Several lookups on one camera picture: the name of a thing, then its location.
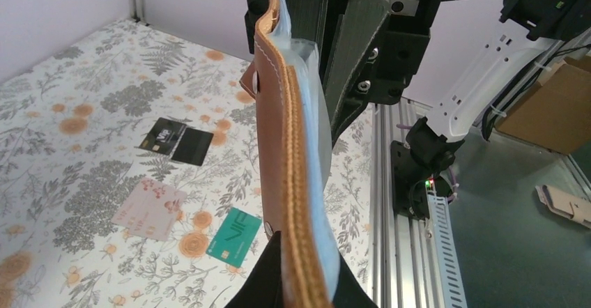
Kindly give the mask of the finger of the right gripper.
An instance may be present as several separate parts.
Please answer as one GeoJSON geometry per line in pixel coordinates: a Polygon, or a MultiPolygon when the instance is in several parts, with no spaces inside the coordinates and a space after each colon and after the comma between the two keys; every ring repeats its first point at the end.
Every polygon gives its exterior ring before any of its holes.
{"type": "Polygon", "coordinates": [[[293,38],[323,40],[328,0],[286,0],[293,38]]]}
{"type": "Polygon", "coordinates": [[[389,0],[329,0],[325,19],[323,86],[331,143],[365,110],[368,59],[382,36],[389,0]]]}

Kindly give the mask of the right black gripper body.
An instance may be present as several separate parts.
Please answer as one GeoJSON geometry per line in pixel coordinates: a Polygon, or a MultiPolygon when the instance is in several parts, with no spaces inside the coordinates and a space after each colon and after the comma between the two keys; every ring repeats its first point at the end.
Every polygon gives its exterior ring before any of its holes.
{"type": "MultiPolygon", "coordinates": [[[[245,26],[249,37],[263,13],[263,3],[263,0],[247,0],[245,26]]],[[[439,5],[440,0],[389,0],[389,15],[382,36],[368,59],[369,79],[358,84],[360,90],[368,90],[368,103],[393,105],[400,100],[423,59],[439,5]]],[[[289,36],[293,42],[317,49],[318,73],[323,86],[325,31],[323,40],[293,38],[291,32],[289,36]]]]}

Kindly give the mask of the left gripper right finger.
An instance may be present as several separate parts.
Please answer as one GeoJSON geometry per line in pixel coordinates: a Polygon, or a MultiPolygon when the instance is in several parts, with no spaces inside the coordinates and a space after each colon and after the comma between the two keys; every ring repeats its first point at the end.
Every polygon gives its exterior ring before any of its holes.
{"type": "Polygon", "coordinates": [[[340,262],[337,290],[332,301],[335,308],[377,308],[358,283],[347,262],[340,262]]]}

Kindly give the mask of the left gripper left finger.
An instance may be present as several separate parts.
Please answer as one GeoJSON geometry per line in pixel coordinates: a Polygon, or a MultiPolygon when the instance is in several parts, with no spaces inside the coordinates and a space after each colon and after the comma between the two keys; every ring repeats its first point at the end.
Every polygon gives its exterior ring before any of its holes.
{"type": "Polygon", "coordinates": [[[226,308],[283,307],[281,232],[271,236],[243,286],[226,308]]]}

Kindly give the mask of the teal grey credit card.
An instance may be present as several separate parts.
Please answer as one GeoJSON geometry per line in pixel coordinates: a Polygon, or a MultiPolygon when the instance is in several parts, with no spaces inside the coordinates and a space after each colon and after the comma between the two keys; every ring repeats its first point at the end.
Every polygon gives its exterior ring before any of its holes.
{"type": "Polygon", "coordinates": [[[240,268],[261,223],[260,218],[232,208],[211,240],[207,255],[240,268]]]}

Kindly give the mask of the brown leather card holder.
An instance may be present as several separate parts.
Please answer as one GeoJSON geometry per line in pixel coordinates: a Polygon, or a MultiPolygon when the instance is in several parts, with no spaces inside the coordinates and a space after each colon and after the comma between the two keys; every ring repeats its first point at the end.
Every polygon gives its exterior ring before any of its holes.
{"type": "Polygon", "coordinates": [[[263,0],[253,26],[254,58],[240,79],[254,99],[263,221],[268,239],[255,275],[277,285],[267,307],[333,307],[316,251],[306,168],[304,113],[296,70],[271,33],[280,0],[263,0]]]}

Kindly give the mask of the pink white credit card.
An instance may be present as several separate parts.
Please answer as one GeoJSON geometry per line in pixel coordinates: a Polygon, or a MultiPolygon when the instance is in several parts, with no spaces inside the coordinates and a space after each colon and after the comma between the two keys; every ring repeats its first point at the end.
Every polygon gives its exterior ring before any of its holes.
{"type": "Polygon", "coordinates": [[[166,241],[181,211],[187,192],[142,178],[112,217],[135,236],[166,241]]]}

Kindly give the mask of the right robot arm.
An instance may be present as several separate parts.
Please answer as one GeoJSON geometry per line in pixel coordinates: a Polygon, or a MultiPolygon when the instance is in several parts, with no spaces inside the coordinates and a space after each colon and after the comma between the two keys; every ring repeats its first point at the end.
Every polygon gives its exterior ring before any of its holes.
{"type": "MultiPolygon", "coordinates": [[[[439,6],[455,0],[247,0],[263,211],[324,216],[330,148],[370,103],[393,105],[417,73],[439,6]]],[[[590,27],[590,0],[503,0],[494,37],[393,147],[394,207],[427,214],[424,186],[449,168],[471,123],[515,76],[590,27]]]]}

